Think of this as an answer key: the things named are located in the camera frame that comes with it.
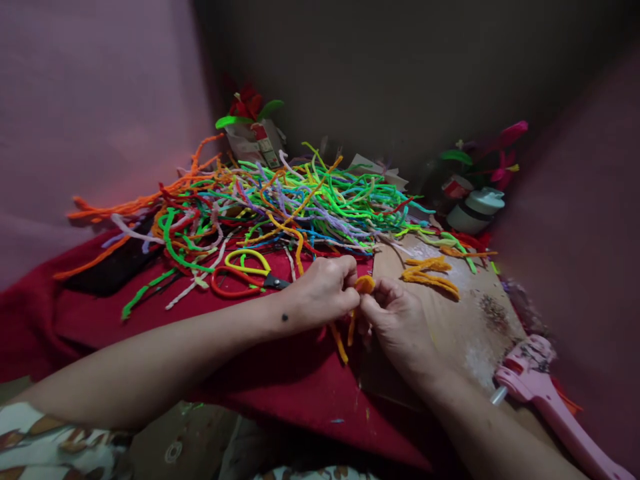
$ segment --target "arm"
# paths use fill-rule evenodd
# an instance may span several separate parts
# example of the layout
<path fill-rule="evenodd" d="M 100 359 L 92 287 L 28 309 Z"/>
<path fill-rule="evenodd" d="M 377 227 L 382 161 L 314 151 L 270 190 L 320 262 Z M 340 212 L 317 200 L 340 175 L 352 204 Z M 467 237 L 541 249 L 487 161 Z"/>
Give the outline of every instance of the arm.
<path fill-rule="evenodd" d="M 11 402 L 79 425 L 144 427 L 235 355 L 318 328 L 354 309 L 353 257 L 318 259 L 285 290 L 206 313 L 100 350 L 35 384 Z"/>
<path fill-rule="evenodd" d="M 586 478 L 443 362 L 420 300 L 399 282 L 380 280 L 361 308 L 389 360 L 436 414 L 474 478 Z"/>

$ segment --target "scissor blade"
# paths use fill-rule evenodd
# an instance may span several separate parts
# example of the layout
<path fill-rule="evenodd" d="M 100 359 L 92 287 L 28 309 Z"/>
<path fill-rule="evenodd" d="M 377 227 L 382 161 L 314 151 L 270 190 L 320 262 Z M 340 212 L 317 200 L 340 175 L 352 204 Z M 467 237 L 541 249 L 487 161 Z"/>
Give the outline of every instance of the scissor blade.
<path fill-rule="evenodd" d="M 282 290 L 290 286 L 290 283 L 284 280 L 280 280 L 277 277 L 274 277 L 272 274 L 268 274 L 267 278 L 265 278 L 264 287 L 265 288 L 274 288 L 276 290 Z"/>

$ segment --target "scissor handle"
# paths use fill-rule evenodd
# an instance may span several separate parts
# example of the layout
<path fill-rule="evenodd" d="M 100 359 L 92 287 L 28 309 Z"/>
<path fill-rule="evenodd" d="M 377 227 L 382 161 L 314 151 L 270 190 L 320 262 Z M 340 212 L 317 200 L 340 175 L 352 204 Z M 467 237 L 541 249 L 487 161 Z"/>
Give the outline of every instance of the scissor handle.
<path fill-rule="evenodd" d="M 234 257 L 237 257 L 238 255 L 251 255 L 257 258 L 259 262 L 262 264 L 262 266 L 264 267 L 264 270 L 254 269 L 251 267 L 241 267 L 240 265 L 233 265 L 231 263 L 231 259 Z M 256 252 L 256 250 L 251 250 L 251 249 L 240 249 L 240 250 L 232 251 L 230 254 L 227 255 L 227 258 L 225 258 L 225 265 L 228 267 L 234 268 L 236 270 L 240 270 L 241 272 L 244 272 L 244 273 L 252 273 L 254 275 L 262 275 L 264 277 L 266 277 L 271 271 L 271 267 L 267 263 L 267 259 L 264 258 L 260 252 Z"/>
<path fill-rule="evenodd" d="M 222 288 L 218 286 L 218 282 L 217 282 L 218 275 L 220 275 L 220 273 L 222 272 L 225 272 L 228 275 L 233 275 L 234 277 L 237 277 L 240 280 L 246 282 L 248 285 L 254 285 L 258 288 L 254 288 L 254 289 L 247 288 L 246 290 L 240 290 L 240 291 L 222 290 Z M 263 280 L 253 279 L 250 276 L 245 275 L 244 273 L 239 271 L 237 268 L 235 268 L 235 265 L 230 267 L 218 267 L 211 274 L 212 290 L 224 298 L 242 298 L 242 297 L 248 297 L 250 295 L 257 295 L 258 293 L 260 293 L 260 288 L 262 288 L 264 284 L 265 283 Z"/>

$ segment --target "white jar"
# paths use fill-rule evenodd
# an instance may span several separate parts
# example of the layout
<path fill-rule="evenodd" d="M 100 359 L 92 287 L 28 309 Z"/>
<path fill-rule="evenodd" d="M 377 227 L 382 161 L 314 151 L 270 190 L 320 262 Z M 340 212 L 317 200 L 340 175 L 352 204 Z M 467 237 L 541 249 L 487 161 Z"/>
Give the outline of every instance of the white jar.
<path fill-rule="evenodd" d="M 448 214 L 447 223 L 455 230 L 475 235 L 490 224 L 494 214 L 505 206 L 503 196 L 504 192 L 489 187 L 472 191 Z"/>

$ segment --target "green leaf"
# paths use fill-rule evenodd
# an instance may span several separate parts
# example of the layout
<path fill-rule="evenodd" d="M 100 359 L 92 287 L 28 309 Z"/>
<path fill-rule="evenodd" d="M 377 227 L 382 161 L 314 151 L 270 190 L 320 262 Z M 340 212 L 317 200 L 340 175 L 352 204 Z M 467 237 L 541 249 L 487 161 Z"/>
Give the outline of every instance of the green leaf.
<path fill-rule="evenodd" d="M 237 125 L 238 123 L 253 123 L 253 120 L 246 117 L 232 117 L 228 115 L 226 117 L 218 119 L 218 121 L 215 123 L 215 127 L 218 130 L 222 130 L 229 125 Z"/>
<path fill-rule="evenodd" d="M 442 160 L 458 160 L 466 165 L 473 165 L 473 160 L 470 156 L 460 150 L 447 150 L 446 152 L 442 152 L 440 154 L 440 158 Z"/>
<path fill-rule="evenodd" d="M 269 118 L 273 112 L 284 106 L 284 104 L 282 100 L 271 100 L 262 108 L 262 111 L 258 115 L 258 121 Z"/>

